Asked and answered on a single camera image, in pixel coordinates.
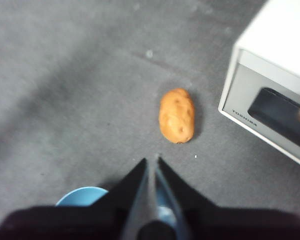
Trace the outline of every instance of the white device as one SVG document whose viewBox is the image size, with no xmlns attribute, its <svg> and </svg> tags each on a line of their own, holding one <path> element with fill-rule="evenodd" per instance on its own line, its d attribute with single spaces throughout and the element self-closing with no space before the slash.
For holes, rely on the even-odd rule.
<svg viewBox="0 0 300 240">
<path fill-rule="evenodd" d="M 300 164 L 300 0 L 270 0 L 233 46 L 218 110 Z"/>
</svg>

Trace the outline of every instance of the black opening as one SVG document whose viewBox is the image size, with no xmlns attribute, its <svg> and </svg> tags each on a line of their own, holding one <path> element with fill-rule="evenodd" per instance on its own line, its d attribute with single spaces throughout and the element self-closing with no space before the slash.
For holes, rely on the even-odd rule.
<svg viewBox="0 0 300 240">
<path fill-rule="evenodd" d="M 250 106 L 251 117 L 300 146 L 300 104 L 271 89 L 262 88 Z"/>
</svg>

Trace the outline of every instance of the white speck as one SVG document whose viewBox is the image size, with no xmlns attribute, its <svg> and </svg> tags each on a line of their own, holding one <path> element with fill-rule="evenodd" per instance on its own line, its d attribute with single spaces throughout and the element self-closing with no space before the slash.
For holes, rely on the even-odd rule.
<svg viewBox="0 0 300 240">
<path fill-rule="evenodd" d="M 145 52 L 145 56 L 148 59 L 152 59 L 152 57 L 154 56 L 154 52 L 152 50 L 148 50 L 148 51 Z"/>
<path fill-rule="evenodd" d="M 133 10 L 137 11 L 140 9 L 140 3 L 136 3 L 135 5 L 133 5 Z"/>
</svg>

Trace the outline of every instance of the blue bowl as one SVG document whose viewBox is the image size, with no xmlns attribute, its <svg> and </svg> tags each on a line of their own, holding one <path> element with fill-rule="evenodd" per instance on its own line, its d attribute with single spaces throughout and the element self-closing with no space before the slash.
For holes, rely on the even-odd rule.
<svg viewBox="0 0 300 240">
<path fill-rule="evenodd" d="M 96 186 L 80 187 L 64 195 L 56 203 L 56 206 L 87 207 L 100 199 L 107 192 L 107 190 Z"/>
</svg>

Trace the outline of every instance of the potato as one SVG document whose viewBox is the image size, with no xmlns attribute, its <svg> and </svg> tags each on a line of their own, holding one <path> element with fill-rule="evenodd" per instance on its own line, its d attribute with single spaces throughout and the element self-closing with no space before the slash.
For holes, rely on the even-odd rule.
<svg viewBox="0 0 300 240">
<path fill-rule="evenodd" d="M 188 142 L 195 132 L 195 107 L 183 88 L 168 91 L 160 101 L 159 125 L 163 136 L 180 144 Z"/>
</svg>

